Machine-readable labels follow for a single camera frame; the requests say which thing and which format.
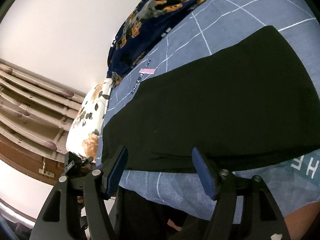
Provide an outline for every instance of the metal screw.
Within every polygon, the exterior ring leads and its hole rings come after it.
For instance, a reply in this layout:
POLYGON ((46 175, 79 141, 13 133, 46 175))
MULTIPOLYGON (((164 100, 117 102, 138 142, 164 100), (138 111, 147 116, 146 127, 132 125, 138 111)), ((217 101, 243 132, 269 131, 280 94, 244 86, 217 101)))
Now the metal screw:
POLYGON ((262 178, 258 175, 253 176, 254 181, 256 182, 260 182, 262 180, 262 178))
POLYGON ((101 173, 100 170, 93 170, 93 171, 92 171, 92 175, 93 175, 93 176, 98 176, 100 173, 101 173))
POLYGON ((222 169, 222 170, 220 171, 220 174, 223 175, 223 176, 227 176, 227 175, 229 174, 229 171, 226 170, 226 169, 222 169))
POLYGON ((59 178, 59 182, 65 182, 67 180, 67 177, 66 176, 61 176, 59 178))

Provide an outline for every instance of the blue gripper pad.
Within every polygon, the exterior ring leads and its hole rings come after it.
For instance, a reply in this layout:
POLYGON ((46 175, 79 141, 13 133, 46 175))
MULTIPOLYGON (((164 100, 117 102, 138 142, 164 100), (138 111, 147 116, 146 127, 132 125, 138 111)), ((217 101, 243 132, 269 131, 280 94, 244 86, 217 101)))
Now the blue gripper pad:
POLYGON ((124 147, 121 150, 121 153, 114 164, 110 175, 108 176, 108 188, 106 191, 107 196, 111 197, 114 193, 117 192, 119 187, 119 182, 122 177, 123 171, 128 161, 128 149, 124 147))
POLYGON ((194 167, 196 168, 205 194, 208 195, 211 199, 214 199, 216 196, 216 192, 214 189, 214 180, 200 152, 196 147, 192 149, 192 162, 194 167))

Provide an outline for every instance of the beige curtain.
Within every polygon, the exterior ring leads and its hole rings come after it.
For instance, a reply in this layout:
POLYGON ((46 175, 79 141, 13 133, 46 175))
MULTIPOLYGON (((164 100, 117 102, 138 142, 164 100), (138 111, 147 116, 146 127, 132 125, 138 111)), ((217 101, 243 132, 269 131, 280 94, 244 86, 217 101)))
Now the beige curtain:
POLYGON ((60 162, 84 98, 0 64, 0 133, 25 149, 60 162))

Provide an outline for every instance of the bed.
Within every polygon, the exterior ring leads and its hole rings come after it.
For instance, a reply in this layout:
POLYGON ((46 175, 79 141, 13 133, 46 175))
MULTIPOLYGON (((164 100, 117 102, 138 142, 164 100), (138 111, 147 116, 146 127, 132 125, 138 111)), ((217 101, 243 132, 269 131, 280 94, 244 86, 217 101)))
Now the bed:
MULTIPOLYGON (((320 26, 304 0, 207 0, 113 89, 103 127, 134 97, 143 80, 230 47, 266 25, 273 25, 292 46, 320 93, 320 26), (154 69, 154 73, 140 73, 141 69, 154 69)), ((101 164, 101 139, 97 166, 101 164)), ((320 151, 315 151, 278 165, 234 173, 246 178, 262 176, 285 216, 320 201, 319 160, 320 151)), ((124 171, 119 185, 206 220, 210 220, 215 205, 205 195, 197 174, 124 171)), ((239 201, 235 222, 240 219, 241 206, 239 201)))

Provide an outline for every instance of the navy floral blanket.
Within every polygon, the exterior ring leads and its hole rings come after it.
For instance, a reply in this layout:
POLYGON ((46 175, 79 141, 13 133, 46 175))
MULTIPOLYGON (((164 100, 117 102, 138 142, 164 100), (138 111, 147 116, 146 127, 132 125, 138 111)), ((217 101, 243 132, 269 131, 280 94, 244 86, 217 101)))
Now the navy floral blanket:
POLYGON ((107 77, 118 85, 139 61, 206 0, 142 0, 118 31, 108 55, 107 77))

